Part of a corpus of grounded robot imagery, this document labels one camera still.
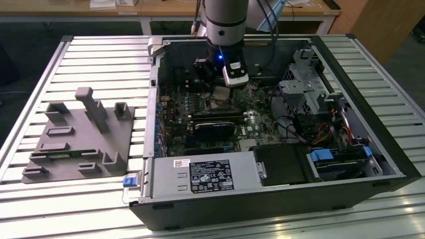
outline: orange wire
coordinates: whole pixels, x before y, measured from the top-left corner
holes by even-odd
[[[344,127],[344,126],[342,126],[342,129],[346,130],[348,142],[349,142],[349,144],[352,144],[352,131],[350,131],[346,127]]]
[[[320,125],[320,127],[318,127],[318,135],[317,135],[317,138],[320,138],[320,134],[321,134],[321,127],[322,127],[324,125],[328,125],[328,123],[322,123],[322,124]]]

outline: warning label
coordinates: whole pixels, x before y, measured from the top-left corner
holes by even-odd
[[[191,163],[191,191],[193,193],[233,189],[233,177],[228,160]]]

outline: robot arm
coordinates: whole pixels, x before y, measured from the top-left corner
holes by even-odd
[[[207,28],[208,39],[207,61],[212,71],[217,75],[223,74],[228,87],[244,85],[249,80],[242,56],[245,27],[272,30],[265,24],[266,18],[260,10],[260,4],[273,6],[278,14],[284,2],[284,0],[201,0],[203,26]],[[265,9],[273,26],[276,19],[272,10]]]

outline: aluminum extrusion table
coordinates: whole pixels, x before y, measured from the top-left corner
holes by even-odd
[[[322,36],[410,160],[425,174],[425,115],[360,42]],[[23,184],[21,172],[44,129],[48,102],[92,87],[104,107],[136,107],[128,173],[141,170],[149,84],[148,36],[64,38],[0,150],[0,238],[393,238],[425,233],[425,181],[380,194],[353,208],[191,228],[149,231],[128,209],[139,191],[123,177]],[[325,74],[336,91],[330,74]]]

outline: black cable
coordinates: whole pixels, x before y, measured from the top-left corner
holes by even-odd
[[[293,9],[296,8],[290,2],[286,2],[289,5],[290,5],[290,9],[292,9],[292,21],[294,21],[294,11]]]
[[[290,124],[290,125],[288,125],[288,127],[286,127],[286,137],[285,137],[285,142],[289,140],[289,137],[288,137],[288,128],[290,127],[290,126],[293,126],[293,123]]]
[[[286,126],[284,126],[280,122],[277,122],[277,125],[286,130],[286,135],[288,135],[288,132],[293,134],[293,136],[297,137],[297,139],[300,140],[301,143],[305,143],[305,144],[309,144],[309,142],[305,140],[305,138],[301,137],[301,135],[298,135],[292,129],[289,129]]]
[[[192,23],[192,27],[191,27],[191,34],[195,33],[195,30],[197,27],[197,17],[199,17],[199,13],[200,13],[200,7],[201,7],[201,0],[197,0],[197,9],[195,12],[195,18],[193,18],[193,23]]]
[[[273,34],[273,27],[272,27],[272,23],[270,23],[270,20],[268,19],[268,16],[266,16],[266,13],[265,13],[265,9],[262,7],[262,4],[261,4],[261,1],[257,0],[257,3],[260,5],[260,8],[261,8],[261,11],[262,11],[262,15],[266,19],[266,24],[268,24],[268,27],[270,29],[270,36],[272,36],[272,55],[270,55],[270,58],[269,60],[266,61],[266,63],[264,64],[264,66],[261,67],[260,71],[262,71],[272,63],[273,61],[273,58],[274,58],[274,51],[276,51],[276,40],[277,40],[277,37],[274,37],[274,34]]]
[[[277,19],[277,16],[274,14],[274,11],[273,11],[273,8],[270,6],[270,3],[268,1],[265,1],[266,5],[268,5],[268,8],[270,9],[270,12],[273,14],[273,18],[274,18],[274,21],[276,21],[276,25],[274,25],[274,30],[276,30],[276,33],[274,33],[274,38],[276,40],[278,39],[278,19]]]
[[[294,120],[294,117],[292,117],[292,116],[278,116],[278,117],[276,117],[276,119],[278,119],[278,118],[286,118],[289,120]]]
[[[199,13],[200,13],[200,7],[201,7],[201,0],[197,0],[197,10],[195,12],[193,22],[197,21],[197,17],[199,17]]]

